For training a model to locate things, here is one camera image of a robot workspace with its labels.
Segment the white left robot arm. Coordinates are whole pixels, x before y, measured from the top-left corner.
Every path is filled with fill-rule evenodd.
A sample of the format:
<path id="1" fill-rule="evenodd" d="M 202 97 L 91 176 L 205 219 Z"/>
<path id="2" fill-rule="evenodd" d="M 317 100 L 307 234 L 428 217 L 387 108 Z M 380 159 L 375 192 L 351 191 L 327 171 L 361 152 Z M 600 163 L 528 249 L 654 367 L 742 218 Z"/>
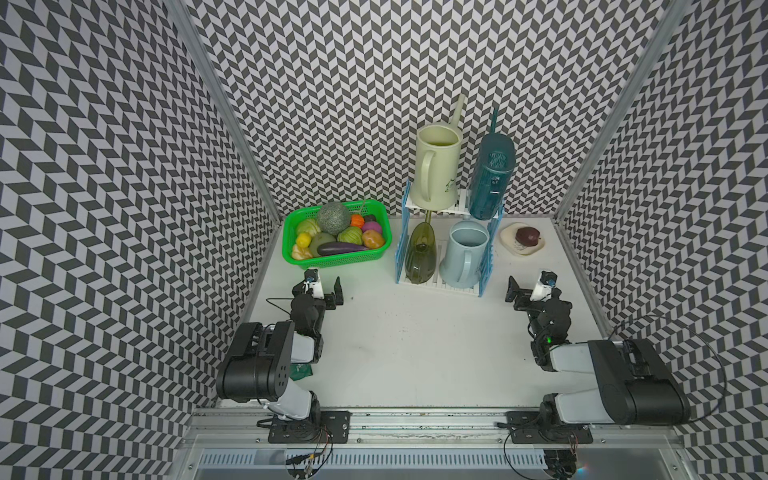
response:
<path id="1" fill-rule="evenodd" d="M 326 293 L 319 271 L 306 270 L 303 281 L 292 289 L 287 320 L 238 327 L 219 367 L 218 397 L 238 403 L 257 401 L 279 420 L 317 425 L 319 400 L 290 378 L 291 367 L 318 363 L 324 348 L 325 314 L 343 304 L 340 279 Z"/>

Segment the green snack bag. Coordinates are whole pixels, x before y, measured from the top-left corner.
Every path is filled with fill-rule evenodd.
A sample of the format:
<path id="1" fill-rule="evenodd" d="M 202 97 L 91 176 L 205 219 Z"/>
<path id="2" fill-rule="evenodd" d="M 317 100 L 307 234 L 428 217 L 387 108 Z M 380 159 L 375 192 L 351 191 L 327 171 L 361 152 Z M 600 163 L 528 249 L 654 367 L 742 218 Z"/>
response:
<path id="1" fill-rule="evenodd" d="M 311 364 L 292 364 L 290 379 L 293 381 L 299 381 L 301 379 L 311 377 L 313 375 L 313 369 Z"/>

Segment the teal watering can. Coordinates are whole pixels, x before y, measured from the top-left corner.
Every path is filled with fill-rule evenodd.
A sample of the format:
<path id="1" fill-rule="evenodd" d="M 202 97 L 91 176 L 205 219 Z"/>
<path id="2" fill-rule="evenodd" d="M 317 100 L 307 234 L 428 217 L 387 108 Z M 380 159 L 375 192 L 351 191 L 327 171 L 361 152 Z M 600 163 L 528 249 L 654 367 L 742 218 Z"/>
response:
<path id="1" fill-rule="evenodd" d="M 499 107 L 495 106 L 488 133 L 480 142 L 470 183 L 469 212 L 478 220 L 490 220 L 503 204 L 516 167 L 516 147 L 508 135 L 497 131 Z"/>

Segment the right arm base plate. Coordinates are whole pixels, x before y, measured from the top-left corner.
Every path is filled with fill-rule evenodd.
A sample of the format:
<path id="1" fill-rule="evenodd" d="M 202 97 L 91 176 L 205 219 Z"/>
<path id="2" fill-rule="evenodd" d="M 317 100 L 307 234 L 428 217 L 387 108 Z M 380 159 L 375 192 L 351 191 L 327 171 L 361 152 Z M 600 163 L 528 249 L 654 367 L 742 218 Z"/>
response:
<path id="1" fill-rule="evenodd" d="M 594 442 L 588 425 L 558 423 L 554 416 L 541 416 L 532 410 L 507 411 L 505 422 L 514 444 L 588 445 Z"/>

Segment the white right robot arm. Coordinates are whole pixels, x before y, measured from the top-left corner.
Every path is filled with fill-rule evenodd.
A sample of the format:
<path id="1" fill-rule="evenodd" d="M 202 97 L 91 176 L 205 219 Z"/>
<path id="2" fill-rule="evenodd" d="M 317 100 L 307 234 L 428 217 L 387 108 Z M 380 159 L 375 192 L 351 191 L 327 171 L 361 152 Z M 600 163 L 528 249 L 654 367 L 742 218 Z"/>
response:
<path id="1" fill-rule="evenodd" d="M 647 339 L 572 343 L 571 302 L 561 298 L 557 275 L 540 273 L 532 289 L 508 279 L 505 301 L 528 317 L 533 360 L 546 372 L 590 375 L 596 385 L 552 393 L 525 426 L 540 430 L 588 424 L 675 426 L 691 420 L 681 385 Z"/>

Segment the olive green watering can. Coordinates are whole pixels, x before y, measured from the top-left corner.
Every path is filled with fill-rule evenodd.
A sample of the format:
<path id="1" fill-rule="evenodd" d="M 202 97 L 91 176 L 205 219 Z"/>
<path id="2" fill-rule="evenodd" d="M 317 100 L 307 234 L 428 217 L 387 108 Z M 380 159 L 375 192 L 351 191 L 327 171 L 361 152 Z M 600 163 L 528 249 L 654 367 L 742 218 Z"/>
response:
<path id="1" fill-rule="evenodd" d="M 431 225 L 432 212 L 427 211 L 423 222 L 412 232 L 405 260 L 405 273 L 412 284 L 429 281 L 437 266 L 437 244 Z"/>

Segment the dark red apple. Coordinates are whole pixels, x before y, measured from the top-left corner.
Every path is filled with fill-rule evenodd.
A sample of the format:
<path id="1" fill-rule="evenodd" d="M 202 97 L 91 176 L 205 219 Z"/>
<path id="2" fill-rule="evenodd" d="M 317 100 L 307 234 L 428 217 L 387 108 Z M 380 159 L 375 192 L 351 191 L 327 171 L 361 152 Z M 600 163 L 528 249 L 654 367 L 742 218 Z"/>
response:
<path id="1" fill-rule="evenodd" d="M 541 234 L 531 226 L 520 227 L 515 233 L 515 241 L 525 248 L 533 248 L 539 244 Z"/>

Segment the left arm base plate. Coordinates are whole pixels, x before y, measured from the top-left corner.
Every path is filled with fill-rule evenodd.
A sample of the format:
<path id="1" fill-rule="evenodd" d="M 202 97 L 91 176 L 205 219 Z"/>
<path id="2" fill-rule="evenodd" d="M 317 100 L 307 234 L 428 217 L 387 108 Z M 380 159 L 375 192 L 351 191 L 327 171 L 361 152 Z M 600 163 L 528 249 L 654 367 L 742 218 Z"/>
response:
<path id="1" fill-rule="evenodd" d="M 274 417 L 269 428 L 270 444 L 346 444 L 349 438 L 351 412 L 321 411 L 304 420 L 281 420 Z"/>

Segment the purple toy eggplant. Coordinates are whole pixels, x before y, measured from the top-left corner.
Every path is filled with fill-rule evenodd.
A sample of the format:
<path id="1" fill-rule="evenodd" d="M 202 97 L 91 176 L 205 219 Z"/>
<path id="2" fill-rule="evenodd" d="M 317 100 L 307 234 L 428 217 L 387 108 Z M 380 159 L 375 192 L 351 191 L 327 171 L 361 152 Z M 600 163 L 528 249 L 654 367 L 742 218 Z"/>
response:
<path id="1" fill-rule="evenodd" d="M 345 242 L 327 242 L 317 247 L 317 253 L 321 257 L 344 255 L 350 253 L 368 252 L 369 248 Z"/>

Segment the light blue watering can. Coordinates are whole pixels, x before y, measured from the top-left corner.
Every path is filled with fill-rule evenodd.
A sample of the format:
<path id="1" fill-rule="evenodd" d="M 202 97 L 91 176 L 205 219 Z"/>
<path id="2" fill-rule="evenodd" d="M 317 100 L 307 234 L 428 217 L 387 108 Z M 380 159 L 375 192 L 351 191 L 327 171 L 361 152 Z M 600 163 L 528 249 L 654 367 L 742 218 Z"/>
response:
<path id="1" fill-rule="evenodd" d="M 474 287 L 481 276 L 481 265 L 490 235 L 476 221 L 463 220 L 449 232 L 445 256 L 440 263 L 442 280 L 452 288 Z"/>

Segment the blue and white wooden shelf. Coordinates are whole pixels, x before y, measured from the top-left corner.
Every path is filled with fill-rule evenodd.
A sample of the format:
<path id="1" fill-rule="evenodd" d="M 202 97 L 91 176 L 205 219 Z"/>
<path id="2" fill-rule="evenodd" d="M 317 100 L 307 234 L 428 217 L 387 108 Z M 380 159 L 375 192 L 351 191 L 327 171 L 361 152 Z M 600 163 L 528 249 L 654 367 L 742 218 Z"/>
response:
<path id="1" fill-rule="evenodd" d="M 433 290 L 440 290 L 445 292 L 451 292 L 452 294 L 466 294 L 482 298 L 487 290 L 487 285 L 490 281 L 493 269 L 494 269 L 494 242 L 498 233 L 501 221 L 504 218 L 504 205 L 500 205 L 494 216 L 487 221 L 482 230 L 489 236 L 489 241 L 484 246 L 483 254 L 480 258 L 481 262 L 479 268 L 479 279 L 475 285 L 467 288 L 457 288 L 449 285 L 443 278 L 439 271 L 440 263 L 444 260 L 449 244 L 451 243 L 451 229 L 449 227 L 439 227 L 435 225 L 435 220 L 432 221 L 433 230 L 435 232 L 436 252 L 437 252 L 437 267 L 432 277 L 425 283 L 413 284 L 405 275 L 404 268 L 406 265 L 406 257 L 410 239 L 413 236 L 415 228 L 409 226 L 409 222 L 412 217 L 415 217 L 420 223 L 423 219 L 420 213 L 425 213 L 424 209 L 418 207 L 411 199 L 411 184 L 410 180 L 406 181 L 402 199 L 402 217 L 401 217 L 401 231 L 398 238 L 397 248 L 395 252 L 395 283 L 400 285 L 408 285 L 416 288 L 427 288 Z"/>

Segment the cream watering can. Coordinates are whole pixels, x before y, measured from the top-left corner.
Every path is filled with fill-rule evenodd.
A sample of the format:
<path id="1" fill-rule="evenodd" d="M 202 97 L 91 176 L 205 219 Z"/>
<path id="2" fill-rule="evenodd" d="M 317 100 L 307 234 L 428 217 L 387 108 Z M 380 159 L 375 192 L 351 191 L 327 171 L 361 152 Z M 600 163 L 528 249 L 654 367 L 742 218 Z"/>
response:
<path id="1" fill-rule="evenodd" d="M 463 133 L 459 127 L 466 96 L 461 93 L 448 122 L 417 131 L 412 202 L 428 211 L 447 210 L 458 200 L 458 167 Z"/>

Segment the orange toy fruit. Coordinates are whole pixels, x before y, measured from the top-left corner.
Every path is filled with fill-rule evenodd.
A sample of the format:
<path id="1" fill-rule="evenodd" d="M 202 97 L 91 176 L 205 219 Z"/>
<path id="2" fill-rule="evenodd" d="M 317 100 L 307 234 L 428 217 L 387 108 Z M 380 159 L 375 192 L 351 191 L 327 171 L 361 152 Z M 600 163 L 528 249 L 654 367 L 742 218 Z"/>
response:
<path id="1" fill-rule="evenodd" d="M 366 248 L 371 250 L 379 249 L 386 244 L 386 240 L 382 234 L 374 229 L 369 229 L 363 232 L 362 242 Z"/>

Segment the yellow toy lemon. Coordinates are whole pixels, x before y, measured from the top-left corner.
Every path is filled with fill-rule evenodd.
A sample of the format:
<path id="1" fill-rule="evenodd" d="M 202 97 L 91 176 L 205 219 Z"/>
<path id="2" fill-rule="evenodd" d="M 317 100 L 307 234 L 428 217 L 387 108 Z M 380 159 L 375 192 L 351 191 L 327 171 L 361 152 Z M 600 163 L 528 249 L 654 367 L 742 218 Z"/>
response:
<path id="1" fill-rule="evenodd" d="M 301 232 L 296 237 L 296 245 L 299 248 L 307 249 L 312 241 L 312 236 L 307 232 Z"/>

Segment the light green toy vegetable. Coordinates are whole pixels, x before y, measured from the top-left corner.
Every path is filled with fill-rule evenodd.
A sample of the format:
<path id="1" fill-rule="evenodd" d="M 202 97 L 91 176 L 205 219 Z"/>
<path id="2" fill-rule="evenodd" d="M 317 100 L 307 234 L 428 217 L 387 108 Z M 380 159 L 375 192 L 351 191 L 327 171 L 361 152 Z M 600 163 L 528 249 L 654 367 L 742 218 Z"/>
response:
<path id="1" fill-rule="evenodd" d="M 314 238 L 322 232 L 322 228 L 316 218 L 307 218 L 297 224 L 295 232 L 296 235 L 307 234 L 310 238 Z"/>

